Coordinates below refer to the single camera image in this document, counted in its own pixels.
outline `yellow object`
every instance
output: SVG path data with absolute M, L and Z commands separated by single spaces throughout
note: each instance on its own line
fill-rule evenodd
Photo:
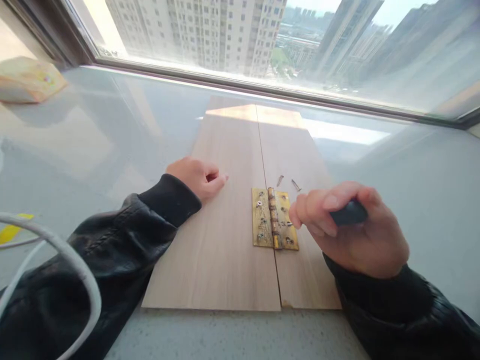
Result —
M 19 56 L 0 62 L 0 101 L 41 103 L 67 85 L 51 63 Z
M 31 220 L 34 218 L 32 214 L 18 214 L 17 216 Z M 7 225 L 3 228 L 2 231 L 0 231 L 0 245 L 8 243 L 9 241 L 12 241 L 14 237 L 19 233 L 19 231 L 22 230 L 21 227 L 14 226 L 14 225 Z

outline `screwdriver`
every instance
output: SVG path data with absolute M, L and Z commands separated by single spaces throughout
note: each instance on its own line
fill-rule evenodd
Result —
M 356 199 L 351 200 L 344 208 L 330 213 L 337 226 L 360 224 L 367 220 L 368 213 Z

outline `hand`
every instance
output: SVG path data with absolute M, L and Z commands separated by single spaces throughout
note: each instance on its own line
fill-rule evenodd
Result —
M 202 204 L 217 195 L 229 179 L 227 174 L 220 175 L 215 164 L 190 156 L 168 165 L 165 172 L 187 185 Z
M 338 227 L 330 212 L 357 199 L 368 219 L 362 224 Z M 299 229 L 305 224 L 321 250 L 351 272 L 388 279 L 409 259 L 409 245 L 394 213 L 372 187 L 346 181 L 330 190 L 298 195 L 290 207 L 290 220 Z

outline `black leather jacket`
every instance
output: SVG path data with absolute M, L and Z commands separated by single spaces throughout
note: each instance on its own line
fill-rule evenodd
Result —
M 115 212 L 92 216 L 69 242 L 93 272 L 102 296 L 95 329 L 72 359 L 103 359 L 138 305 L 152 269 L 177 228 L 201 207 L 164 175 Z M 480 329 L 405 266 L 393 279 L 353 274 L 325 257 L 345 314 L 373 359 L 480 359 Z M 89 301 L 59 256 L 26 273 L 0 322 L 0 359 L 55 360 L 78 337 Z

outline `finger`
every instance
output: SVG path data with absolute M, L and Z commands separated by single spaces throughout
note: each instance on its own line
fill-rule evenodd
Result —
M 205 176 L 212 180 L 219 177 L 219 167 L 213 162 L 205 161 L 203 163 L 203 171 L 205 172 Z
M 342 209 L 350 200 L 355 199 L 360 189 L 364 187 L 362 184 L 354 181 L 342 182 L 328 191 L 323 200 L 323 209 L 329 212 Z
M 323 238 L 325 236 L 325 231 L 323 231 L 320 227 L 318 227 L 314 223 L 308 224 L 306 228 L 308 229 L 308 231 L 313 237 Z
M 307 213 L 306 194 L 300 194 L 296 197 L 296 214 L 302 224 L 308 225 L 312 222 Z
M 206 184 L 209 194 L 213 197 L 219 193 L 220 190 L 225 186 L 229 176 L 227 174 L 219 175 L 217 178 L 210 181 Z
M 306 198 L 306 212 L 310 223 L 315 224 L 323 232 L 331 237 L 337 236 L 337 225 L 332 219 L 328 210 L 322 207 L 324 198 L 329 194 L 327 190 L 312 190 L 308 193 Z
M 358 192 L 357 199 L 368 213 L 369 220 L 397 221 L 394 213 L 384 204 L 379 192 L 373 187 L 363 187 Z
M 288 211 L 288 216 L 290 217 L 290 221 L 295 227 L 295 229 L 300 229 L 302 227 L 302 222 L 300 221 L 299 215 L 297 214 L 296 201 L 290 206 L 290 210 Z

